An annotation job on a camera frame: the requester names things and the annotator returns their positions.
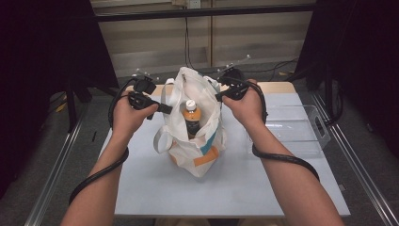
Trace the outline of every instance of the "bottle label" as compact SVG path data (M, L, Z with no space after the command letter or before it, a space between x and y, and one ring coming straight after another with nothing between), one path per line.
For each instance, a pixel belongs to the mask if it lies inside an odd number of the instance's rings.
M187 132L191 135L195 135L200 129L200 121L185 121L187 125Z

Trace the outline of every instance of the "white tote bag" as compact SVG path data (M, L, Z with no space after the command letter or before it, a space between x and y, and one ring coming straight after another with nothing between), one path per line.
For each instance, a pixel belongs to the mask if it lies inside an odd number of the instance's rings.
M188 170L196 177L202 177L225 150L226 133L220 114L221 103L215 98L219 92L218 83L198 72L182 67L174 80L174 87L166 101L165 87L161 102L173 107L170 115L164 114L165 125L153 140L154 149L162 153L168 151L177 166ZM188 138L184 116L185 102L194 100L201 111L200 129L193 139ZM159 148L160 138L168 136L166 147Z

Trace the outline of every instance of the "plastic bottle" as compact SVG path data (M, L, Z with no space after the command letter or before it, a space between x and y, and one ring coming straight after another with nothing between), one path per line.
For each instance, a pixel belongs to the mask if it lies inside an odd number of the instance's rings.
M185 102L183 116L187 126L188 138L192 139L200 129L200 109L195 101L188 100Z

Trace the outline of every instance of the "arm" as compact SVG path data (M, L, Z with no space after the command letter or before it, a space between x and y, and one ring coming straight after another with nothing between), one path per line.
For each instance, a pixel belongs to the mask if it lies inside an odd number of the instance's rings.
M259 152L293 155L264 125L255 90L249 89L240 101L224 96L223 103L247 129ZM331 198L310 171L275 160L262 159L262 163L290 225L343 225Z
M133 133L157 107L151 105L142 110L134 110L127 97L121 98L114 110L112 136L89 175L119 160ZM71 203L61 225L112 225L120 172L121 166L84 188Z

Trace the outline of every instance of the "orange label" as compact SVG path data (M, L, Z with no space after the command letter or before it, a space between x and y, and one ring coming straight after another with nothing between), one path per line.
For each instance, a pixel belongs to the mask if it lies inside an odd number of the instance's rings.
M194 166L197 167L199 165L208 163L210 161L217 159L218 157L219 157L219 150L215 146L212 146L211 150L209 150L209 152L206 155L194 159Z

